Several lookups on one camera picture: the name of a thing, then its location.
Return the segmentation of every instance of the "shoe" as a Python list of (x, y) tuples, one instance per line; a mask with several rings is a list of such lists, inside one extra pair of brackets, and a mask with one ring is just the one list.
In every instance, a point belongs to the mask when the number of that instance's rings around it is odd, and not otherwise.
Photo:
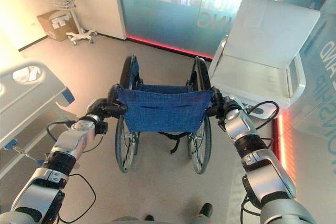
[(154, 220), (154, 217), (151, 216), (151, 215), (147, 215), (146, 218), (145, 218), (145, 220), (151, 220), (151, 221), (153, 221), (153, 220)]
[(213, 207), (210, 203), (205, 203), (203, 205), (202, 209), (200, 210), (199, 214), (203, 214), (206, 217), (210, 218), (211, 215), (212, 215), (212, 209), (213, 209)]

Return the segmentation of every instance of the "wheeled stand base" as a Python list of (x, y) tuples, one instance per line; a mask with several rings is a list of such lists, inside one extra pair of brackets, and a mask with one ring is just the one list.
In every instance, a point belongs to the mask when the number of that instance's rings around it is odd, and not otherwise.
[(81, 39), (87, 39), (91, 44), (93, 43), (93, 38), (92, 35), (97, 36), (98, 33), (95, 30), (89, 30), (86, 31), (83, 28), (80, 28), (80, 33), (79, 34), (75, 34), (75, 33), (66, 33), (66, 35), (68, 36), (68, 39), (71, 40), (71, 42), (76, 46), (77, 45), (77, 41), (81, 40)]

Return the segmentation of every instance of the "iv stand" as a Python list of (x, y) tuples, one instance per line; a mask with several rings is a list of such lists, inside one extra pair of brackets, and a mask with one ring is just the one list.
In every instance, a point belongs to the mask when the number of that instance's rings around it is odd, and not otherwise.
[(89, 40), (90, 43), (93, 43), (93, 39), (92, 39), (92, 35), (96, 36), (98, 35), (98, 33), (95, 31), (95, 30), (85, 30), (80, 24), (79, 24), (79, 20), (78, 20), (78, 17), (75, 13), (75, 4), (73, 2), (73, 0), (66, 0), (67, 1), (67, 4), (69, 6), (69, 10), (72, 14), (72, 17), (75, 21), (75, 24), (76, 24), (76, 27), (78, 29), (78, 34), (75, 34), (75, 33), (66, 33), (66, 35), (68, 36), (68, 38), (71, 40), (71, 42), (74, 44), (74, 45), (77, 45), (77, 41), (78, 40), (81, 40), (81, 39), (87, 39)]

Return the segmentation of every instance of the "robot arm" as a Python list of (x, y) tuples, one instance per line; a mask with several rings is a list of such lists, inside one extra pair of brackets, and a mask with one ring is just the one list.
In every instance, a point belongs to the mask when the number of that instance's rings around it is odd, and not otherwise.
[(207, 111), (215, 115), (218, 125), (235, 145), (246, 175), (243, 185), (251, 203), (261, 209), (261, 224), (316, 224), (297, 201), (296, 189), (274, 153), (261, 140), (243, 105), (233, 95), (222, 98), (214, 89), (214, 106)]
[(76, 161), (96, 134), (105, 134), (104, 118), (118, 118), (127, 107), (112, 102), (117, 86), (112, 87), (108, 99), (98, 99), (70, 129), (64, 131), (51, 149), (42, 167), (37, 168), (18, 194), (10, 212), (0, 215), (0, 224), (51, 224), (62, 205), (65, 188)]
[[(11, 211), (0, 215), (0, 224), (51, 224), (55, 221), (65, 194), (61, 191), (75, 162), (96, 134), (107, 131), (104, 118), (118, 118), (127, 107), (116, 102), (113, 86), (107, 99), (98, 99), (71, 128), (63, 132), (43, 166), (36, 169), (16, 197)], [(261, 140), (243, 105), (233, 96), (223, 98), (214, 89), (214, 106), (208, 116), (216, 116), (218, 125), (235, 145), (246, 175), (243, 184), (254, 206), (261, 209), (261, 224), (316, 224), (297, 201), (295, 186), (272, 151)]]

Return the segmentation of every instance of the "gray floor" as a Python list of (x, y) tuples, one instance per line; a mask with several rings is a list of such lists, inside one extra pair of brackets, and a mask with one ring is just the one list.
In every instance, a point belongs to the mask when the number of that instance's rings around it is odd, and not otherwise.
[[(111, 85), (119, 82), (126, 56), (133, 53), (138, 57), (145, 83), (185, 85), (190, 75), (193, 64), (190, 57), (102, 36), (94, 38), (94, 44), (81, 41), (78, 46), (67, 40), (45, 39), (22, 52), (25, 58), (44, 62), (69, 87), (76, 100), (66, 110), (77, 116), (85, 113), (93, 99), (106, 97)], [(214, 206), (214, 223), (239, 223), (240, 203), (245, 196), (241, 185), (244, 170), (234, 146), (215, 118), (211, 118), (213, 146), (204, 175), (193, 171), (186, 140), (171, 155), (169, 150), (174, 141), (157, 133), (141, 135), (135, 165), (128, 174), (122, 174), (114, 154), (117, 120), (107, 121), (109, 131), (102, 144), (83, 154), (78, 162), (80, 167), (73, 171), (83, 174), (97, 193), (93, 208), (76, 223), (102, 223), (121, 216), (141, 219), (147, 214), (160, 221), (186, 223), (206, 202)], [(261, 135), (269, 137), (270, 126), (263, 128)], [(91, 204), (93, 196), (77, 177), (70, 179), (65, 192), (60, 213), (69, 221)], [(255, 217), (244, 217), (245, 224), (258, 222)]]

